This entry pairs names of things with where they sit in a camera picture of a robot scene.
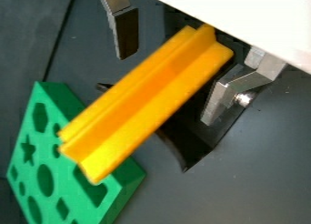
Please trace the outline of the gripper black padded left finger 1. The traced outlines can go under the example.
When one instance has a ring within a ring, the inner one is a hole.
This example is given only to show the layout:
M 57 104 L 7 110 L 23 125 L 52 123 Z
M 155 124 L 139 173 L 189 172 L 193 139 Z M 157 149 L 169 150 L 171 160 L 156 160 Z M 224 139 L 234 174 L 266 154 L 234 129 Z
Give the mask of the gripper black padded left finger 1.
M 139 49 L 139 9 L 129 0 L 100 0 L 115 37 L 115 52 L 125 59 Z

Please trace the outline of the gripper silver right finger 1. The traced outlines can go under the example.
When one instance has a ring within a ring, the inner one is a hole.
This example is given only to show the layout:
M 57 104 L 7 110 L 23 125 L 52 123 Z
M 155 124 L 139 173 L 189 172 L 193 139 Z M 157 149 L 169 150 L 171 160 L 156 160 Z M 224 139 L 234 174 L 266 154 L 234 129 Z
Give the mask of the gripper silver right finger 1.
M 244 64 L 236 64 L 214 85 L 200 118 L 203 123 L 210 126 L 235 103 L 246 107 L 254 99 L 251 90 L 275 81 L 286 65 L 282 59 L 254 46 Z

